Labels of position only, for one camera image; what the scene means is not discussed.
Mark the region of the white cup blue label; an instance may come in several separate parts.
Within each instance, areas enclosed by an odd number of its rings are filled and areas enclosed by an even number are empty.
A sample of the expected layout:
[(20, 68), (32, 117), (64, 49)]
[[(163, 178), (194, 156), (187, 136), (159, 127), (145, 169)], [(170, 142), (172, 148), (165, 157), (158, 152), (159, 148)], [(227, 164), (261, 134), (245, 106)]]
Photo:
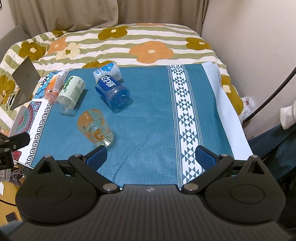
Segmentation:
[(110, 75), (116, 81), (122, 79), (121, 71), (115, 62), (108, 63), (93, 72), (95, 81), (98, 81), (101, 77)]

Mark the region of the white plastic bag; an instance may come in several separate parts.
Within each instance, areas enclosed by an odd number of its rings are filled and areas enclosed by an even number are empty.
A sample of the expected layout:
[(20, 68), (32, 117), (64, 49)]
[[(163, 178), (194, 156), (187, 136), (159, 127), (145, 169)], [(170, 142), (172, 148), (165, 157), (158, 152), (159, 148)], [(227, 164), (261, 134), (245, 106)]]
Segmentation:
[(240, 122), (243, 123), (243, 121), (253, 113), (254, 102), (249, 96), (244, 96), (241, 98), (241, 100), (243, 102), (243, 110), (239, 115), (239, 119), (240, 119)]

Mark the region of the orange label plastic cup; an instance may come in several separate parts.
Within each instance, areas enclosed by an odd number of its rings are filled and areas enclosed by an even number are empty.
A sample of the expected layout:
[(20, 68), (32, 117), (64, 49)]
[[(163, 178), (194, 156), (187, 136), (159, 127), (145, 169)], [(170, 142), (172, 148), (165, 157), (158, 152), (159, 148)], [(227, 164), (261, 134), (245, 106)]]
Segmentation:
[(50, 103), (57, 101), (57, 97), (64, 86), (64, 79), (61, 75), (55, 74), (45, 89), (44, 98)]

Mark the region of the white cloth item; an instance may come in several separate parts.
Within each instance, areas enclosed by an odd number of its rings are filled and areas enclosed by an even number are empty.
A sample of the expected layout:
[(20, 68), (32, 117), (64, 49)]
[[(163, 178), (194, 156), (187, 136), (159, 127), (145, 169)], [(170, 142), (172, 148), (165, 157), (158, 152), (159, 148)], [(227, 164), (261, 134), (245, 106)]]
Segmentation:
[(296, 100), (292, 105), (280, 109), (280, 123), (284, 130), (296, 123)]

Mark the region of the clear cup orange print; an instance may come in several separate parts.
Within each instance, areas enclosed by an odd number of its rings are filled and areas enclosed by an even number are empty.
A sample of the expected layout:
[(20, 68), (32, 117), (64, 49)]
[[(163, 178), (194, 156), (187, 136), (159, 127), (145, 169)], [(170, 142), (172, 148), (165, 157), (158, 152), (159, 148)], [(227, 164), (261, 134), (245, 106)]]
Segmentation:
[(77, 127), (95, 147), (108, 147), (114, 140), (112, 130), (98, 109), (92, 108), (82, 113), (78, 118)]

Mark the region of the floral striped duvet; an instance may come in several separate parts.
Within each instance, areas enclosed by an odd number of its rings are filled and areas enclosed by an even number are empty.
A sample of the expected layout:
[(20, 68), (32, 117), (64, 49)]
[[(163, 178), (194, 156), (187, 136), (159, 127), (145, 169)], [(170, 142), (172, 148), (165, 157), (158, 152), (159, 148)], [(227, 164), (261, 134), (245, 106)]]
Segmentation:
[(1, 132), (8, 135), (18, 115), (11, 109), (19, 87), (13, 72), (29, 58), (41, 77), (53, 71), (118, 66), (216, 63), (222, 88), (236, 113), (243, 117), (243, 101), (231, 84), (226, 66), (211, 45), (192, 29), (175, 24), (136, 23), (110, 28), (52, 31), (9, 44), (1, 57)]

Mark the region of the grey headboard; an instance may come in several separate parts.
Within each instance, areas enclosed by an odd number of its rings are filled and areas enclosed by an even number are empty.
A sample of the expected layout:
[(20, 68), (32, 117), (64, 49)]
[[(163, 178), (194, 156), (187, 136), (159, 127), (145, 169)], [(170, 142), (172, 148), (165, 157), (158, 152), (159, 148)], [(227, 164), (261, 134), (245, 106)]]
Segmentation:
[(27, 39), (29, 39), (29, 36), (20, 25), (14, 27), (0, 40), (0, 61), (3, 60), (6, 52), (13, 44)]

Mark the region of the grey open laptop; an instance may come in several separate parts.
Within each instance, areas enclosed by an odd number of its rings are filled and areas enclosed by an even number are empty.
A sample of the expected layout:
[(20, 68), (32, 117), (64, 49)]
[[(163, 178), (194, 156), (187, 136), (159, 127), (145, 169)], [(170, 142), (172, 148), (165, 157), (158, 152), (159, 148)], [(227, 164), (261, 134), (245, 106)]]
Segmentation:
[(13, 98), (10, 110), (13, 110), (32, 99), (35, 87), (40, 80), (40, 75), (32, 61), (27, 57), (12, 74), (13, 79), (19, 87), (16, 97)]

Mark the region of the beige curtain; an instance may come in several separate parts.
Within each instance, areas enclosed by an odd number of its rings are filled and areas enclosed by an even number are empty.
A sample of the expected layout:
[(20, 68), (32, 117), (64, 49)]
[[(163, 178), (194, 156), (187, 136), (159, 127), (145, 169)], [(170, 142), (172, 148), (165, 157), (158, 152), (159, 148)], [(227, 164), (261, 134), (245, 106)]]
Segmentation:
[(179, 24), (200, 33), (208, 2), (43, 0), (10, 1), (9, 4), (15, 24), (34, 37), (50, 31), (76, 32), (133, 23)]

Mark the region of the teal patterned cloth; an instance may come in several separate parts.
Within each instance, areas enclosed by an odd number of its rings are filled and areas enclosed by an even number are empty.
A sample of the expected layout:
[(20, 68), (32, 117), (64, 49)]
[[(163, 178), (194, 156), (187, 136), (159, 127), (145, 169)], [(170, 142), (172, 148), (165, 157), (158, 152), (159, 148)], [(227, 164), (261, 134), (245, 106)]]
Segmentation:
[(95, 90), (93, 69), (61, 71), (65, 78), (78, 76), (85, 82), (72, 115), (62, 114), (59, 104), (44, 99), (46, 86), (56, 76), (48, 74), (18, 126), (31, 141), (14, 152), (14, 159), (34, 168), (45, 155), (63, 160), (87, 154), (93, 144), (78, 130), (78, 119), (93, 108), (102, 112), (114, 134), (98, 171), (119, 186), (183, 186), (204, 171), (195, 159), (199, 145), (238, 160), (251, 156), (216, 64), (123, 67), (121, 73), (131, 101), (113, 110)]

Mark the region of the blue plastic cup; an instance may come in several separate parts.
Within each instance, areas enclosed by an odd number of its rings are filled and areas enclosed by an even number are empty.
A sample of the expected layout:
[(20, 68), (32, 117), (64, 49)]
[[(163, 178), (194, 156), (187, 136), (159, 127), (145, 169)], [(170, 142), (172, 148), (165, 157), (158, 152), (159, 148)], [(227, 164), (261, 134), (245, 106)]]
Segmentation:
[(95, 90), (112, 109), (122, 108), (130, 101), (129, 89), (110, 75), (99, 78), (95, 84)]

